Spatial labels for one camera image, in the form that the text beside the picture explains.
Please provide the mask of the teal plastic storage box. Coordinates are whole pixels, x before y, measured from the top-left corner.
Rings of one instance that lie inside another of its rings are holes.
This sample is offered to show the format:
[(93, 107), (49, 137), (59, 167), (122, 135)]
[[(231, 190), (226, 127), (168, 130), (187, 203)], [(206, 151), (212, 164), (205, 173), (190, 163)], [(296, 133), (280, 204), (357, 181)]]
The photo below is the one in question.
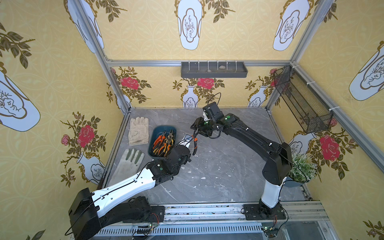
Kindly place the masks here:
[(177, 130), (173, 126), (161, 125), (154, 128), (148, 154), (153, 158), (166, 157), (175, 145)]

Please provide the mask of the orange black long-nose pliers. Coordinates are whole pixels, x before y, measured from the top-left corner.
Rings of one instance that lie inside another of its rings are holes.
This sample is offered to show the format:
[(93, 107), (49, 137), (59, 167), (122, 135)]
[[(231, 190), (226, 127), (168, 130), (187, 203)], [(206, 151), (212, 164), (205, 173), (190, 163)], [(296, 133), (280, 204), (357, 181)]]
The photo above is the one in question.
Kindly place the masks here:
[(179, 145), (185, 146), (192, 149), (192, 155), (195, 156), (198, 150), (198, 138), (197, 133), (189, 135), (185, 134), (182, 140), (179, 142)]

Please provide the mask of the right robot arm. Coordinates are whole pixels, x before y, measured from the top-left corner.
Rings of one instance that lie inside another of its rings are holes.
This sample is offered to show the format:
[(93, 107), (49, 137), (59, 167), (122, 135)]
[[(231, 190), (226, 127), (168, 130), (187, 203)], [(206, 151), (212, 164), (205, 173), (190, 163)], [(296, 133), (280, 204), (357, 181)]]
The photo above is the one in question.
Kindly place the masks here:
[(280, 201), (280, 193), (286, 177), (293, 167), (292, 151), (287, 143), (277, 143), (249, 128), (233, 114), (219, 119), (205, 120), (199, 117), (191, 125), (195, 135), (212, 137), (213, 131), (231, 136), (255, 151), (266, 164), (262, 170), (265, 187), (260, 203), (267, 209), (274, 209)]

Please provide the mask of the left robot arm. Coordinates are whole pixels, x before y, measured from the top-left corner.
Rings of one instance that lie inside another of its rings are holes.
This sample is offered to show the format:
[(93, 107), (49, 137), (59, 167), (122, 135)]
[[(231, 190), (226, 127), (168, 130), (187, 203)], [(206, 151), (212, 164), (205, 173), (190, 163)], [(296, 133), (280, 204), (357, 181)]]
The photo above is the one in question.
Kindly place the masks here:
[(110, 187), (91, 192), (78, 192), (70, 209), (71, 227), (66, 235), (76, 240), (88, 240), (102, 228), (123, 220), (139, 222), (152, 213), (144, 197), (137, 194), (172, 180), (182, 165), (191, 161), (189, 148), (177, 145), (165, 158), (153, 160), (137, 174)]

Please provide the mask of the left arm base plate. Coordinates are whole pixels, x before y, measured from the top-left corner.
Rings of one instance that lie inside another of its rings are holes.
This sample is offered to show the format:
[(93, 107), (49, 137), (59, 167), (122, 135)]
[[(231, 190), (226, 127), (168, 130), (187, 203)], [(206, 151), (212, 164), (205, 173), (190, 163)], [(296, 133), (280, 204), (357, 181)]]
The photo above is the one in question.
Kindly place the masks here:
[(136, 214), (131, 219), (123, 220), (123, 223), (162, 223), (165, 218), (164, 206), (151, 206), (151, 210)]

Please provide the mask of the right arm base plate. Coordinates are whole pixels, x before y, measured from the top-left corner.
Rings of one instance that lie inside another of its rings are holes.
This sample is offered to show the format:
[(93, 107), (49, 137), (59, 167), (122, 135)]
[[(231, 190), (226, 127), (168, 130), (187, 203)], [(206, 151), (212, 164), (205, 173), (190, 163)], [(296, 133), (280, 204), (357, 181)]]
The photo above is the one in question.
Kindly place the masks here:
[(277, 203), (274, 208), (269, 208), (263, 202), (258, 204), (246, 204), (243, 206), (243, 214), (246, 220), (286, 220), (285, 210), (281, 203)]

